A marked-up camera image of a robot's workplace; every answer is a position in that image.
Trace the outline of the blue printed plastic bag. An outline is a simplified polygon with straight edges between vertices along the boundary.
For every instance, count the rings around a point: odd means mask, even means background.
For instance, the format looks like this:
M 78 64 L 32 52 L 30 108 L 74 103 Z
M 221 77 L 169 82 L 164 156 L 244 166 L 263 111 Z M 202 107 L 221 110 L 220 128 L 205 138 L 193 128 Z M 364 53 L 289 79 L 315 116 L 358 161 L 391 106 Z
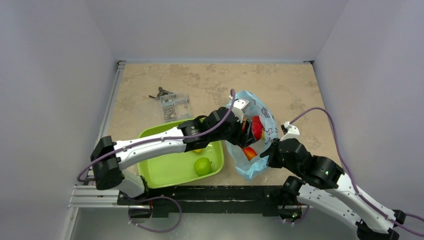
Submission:
M 264 136 L 249 146 L 256 153 L 256 156 L 251 159 L 247 158 L 242 148 L 239 146 L 233 145 L 227 141 L 225 142 L 227 151 L 234 160 L 237 173 L 243 179 L 250 182 L 252 179 L 269 169 L 267 166 L 268 157 L 260 157 L 260 154 L 271 145 L 273 139 L 279 137 L 279 130 L 274 115 L 255 94 L 246 90 L 241 90 L 236 93 L 236 98 L 244 99 L 249 102 L 247 110 L 244 112 L 244 117 L 252 119 L 258 116 L 263 126 Z

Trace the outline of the green fake apple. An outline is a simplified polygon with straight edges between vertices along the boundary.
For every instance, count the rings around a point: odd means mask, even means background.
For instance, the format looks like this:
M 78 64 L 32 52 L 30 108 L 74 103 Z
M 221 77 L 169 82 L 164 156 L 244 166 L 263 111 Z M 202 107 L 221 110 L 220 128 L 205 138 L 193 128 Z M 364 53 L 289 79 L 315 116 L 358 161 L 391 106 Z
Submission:
M 207 157 L 199 158 L 194 163 L 194 171 L 198 177 L 210 174 L 212 170 L 212 162 Z

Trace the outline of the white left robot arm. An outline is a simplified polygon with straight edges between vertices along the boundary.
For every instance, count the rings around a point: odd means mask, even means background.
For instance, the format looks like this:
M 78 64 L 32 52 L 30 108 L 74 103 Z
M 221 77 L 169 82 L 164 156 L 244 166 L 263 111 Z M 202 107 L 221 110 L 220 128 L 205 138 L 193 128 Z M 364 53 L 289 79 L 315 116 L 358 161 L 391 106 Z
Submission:
M 136 204 L 142 205 L 149 199 L 145 180 L 125 175 L 128 167 L 155 157 L 204 149 L 217 141 L 246 148 L 257 142 L 258 137 L 251 120 L 244 120 L 227 107 L 147 137 L 114 141 L 111 136 L 104 136 L 90 156 L 96 189 L 119 189 Z

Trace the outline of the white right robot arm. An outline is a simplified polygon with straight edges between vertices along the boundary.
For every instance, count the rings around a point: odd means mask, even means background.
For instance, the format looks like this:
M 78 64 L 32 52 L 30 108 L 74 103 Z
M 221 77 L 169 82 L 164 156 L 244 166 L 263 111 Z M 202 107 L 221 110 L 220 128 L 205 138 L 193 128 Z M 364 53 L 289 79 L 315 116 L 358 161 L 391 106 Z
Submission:
M 295 138 L 275 138 L 260 154 L 267 166 L 292 172 L 282 185 L 282 205 L 302 203 L 336 218 L 356 230 L 360 240 L 397 240 L 394 228 L 406 214 L 375 201 L 352 183 L 350 176 L 333 160 L 312 155 Z

